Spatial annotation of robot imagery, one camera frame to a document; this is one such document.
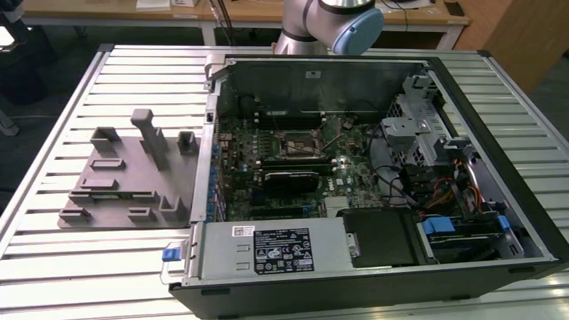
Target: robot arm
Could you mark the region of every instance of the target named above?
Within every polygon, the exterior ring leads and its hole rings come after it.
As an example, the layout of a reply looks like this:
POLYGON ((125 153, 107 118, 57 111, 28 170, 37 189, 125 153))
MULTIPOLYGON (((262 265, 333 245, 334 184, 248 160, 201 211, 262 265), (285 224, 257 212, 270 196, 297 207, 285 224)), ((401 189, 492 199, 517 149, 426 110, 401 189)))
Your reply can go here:
POLYGON ((384 28, 374 0, 286 0, 274 53, 361 55, 384 28))

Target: blue latch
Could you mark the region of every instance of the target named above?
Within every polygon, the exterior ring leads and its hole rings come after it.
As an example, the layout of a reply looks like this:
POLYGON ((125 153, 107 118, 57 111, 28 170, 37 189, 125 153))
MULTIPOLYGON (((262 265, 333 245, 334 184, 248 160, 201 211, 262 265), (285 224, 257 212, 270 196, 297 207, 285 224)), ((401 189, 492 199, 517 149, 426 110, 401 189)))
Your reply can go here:
POLYGON ((502 215, 498 216, 498 222, 500 222, 500 226, 502 231, 509 230, 509 221, 508 218, 502 215))
POLYGON ((181 260, 181 248, 167 248, 161 251, 161 260, 164 262, 181 260))
POLYGON ((438 232, 454 232, 454 225, 448 217, 428 218, 422 222, 422 226, 426 235, 438 232))

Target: white sticker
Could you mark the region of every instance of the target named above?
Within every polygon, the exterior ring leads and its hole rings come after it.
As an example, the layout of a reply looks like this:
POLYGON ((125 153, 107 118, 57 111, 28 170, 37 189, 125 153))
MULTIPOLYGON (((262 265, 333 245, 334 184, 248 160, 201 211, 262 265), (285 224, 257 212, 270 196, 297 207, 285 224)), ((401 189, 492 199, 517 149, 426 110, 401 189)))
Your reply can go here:
POLYGON ((306 71, 306 79, 320 79, 321 71, 306 71))
POLYGON ((233 237, 252 237, 254 232, 254 225, 235 225, 233 232, 231 233, 233 237))
POLYGON ((172 16, 179 19, 197 19, 196 15, 172 15, 172 16))

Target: workbench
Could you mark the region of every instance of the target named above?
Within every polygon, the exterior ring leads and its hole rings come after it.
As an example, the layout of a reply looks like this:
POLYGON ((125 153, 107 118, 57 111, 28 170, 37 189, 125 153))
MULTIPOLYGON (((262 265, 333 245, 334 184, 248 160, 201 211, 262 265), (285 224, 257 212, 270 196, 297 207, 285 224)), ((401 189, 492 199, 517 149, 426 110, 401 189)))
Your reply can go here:
MULTIPOLYGON (((281 29, 281 1, 237 0, 225 1, 228 14, 236 28, 281 29)), ((204 44, 215 46, 215 21, 209 1, 197 6, 176 7, 171 11, 137 12, 136 0, 25 0, 24 22, 29 25, 72 26, 131 26, 131 27, 199 27, 204 44)), ((468 17, 448 13, 441 0, 436 5, 385 14, 384 31, 414 31, 441 33, 437 49, 450 50, 470 23, 468 17)))
MULTIPOLYGON (((175 137, 201 133, 211 53, 269 54, 268 47, 103 45, 0 218, 3 320, 196 319, 161 283, 161 249, 188 229, 61 230, 57 213, 92 152, 97 126, 140 135, 129 116, 151 108, 175 137)), ((377 50, 372 56, 437 56, 521 176, 569 238, 569 145, 490 57, 476 51, 377 50)), ((457 132, 458 118, 450 113, 457 132)), ((183 263, 169 266, 181 275, 183 263)), ((521 281, 481 298, 282 315, 270 319, 566 319, 569 276, 521 281)))

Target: red wire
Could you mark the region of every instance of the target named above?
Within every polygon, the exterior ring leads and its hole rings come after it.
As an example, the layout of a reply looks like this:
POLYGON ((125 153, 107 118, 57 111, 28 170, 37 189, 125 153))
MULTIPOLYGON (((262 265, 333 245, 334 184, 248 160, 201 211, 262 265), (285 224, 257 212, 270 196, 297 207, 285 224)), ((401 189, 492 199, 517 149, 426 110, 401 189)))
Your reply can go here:
POLYGON ((436 197, 437 196, 437 188, 438 188, 438 184, 441 183, 441 182, 444 182, 444 181, 449 181, 449 180, 452 180, 450 178, 442 178, 442 179, 440 179, 438 181, 437 181, 437 183, 434 184, 434 194, 433 194, 433 197, 436 197))

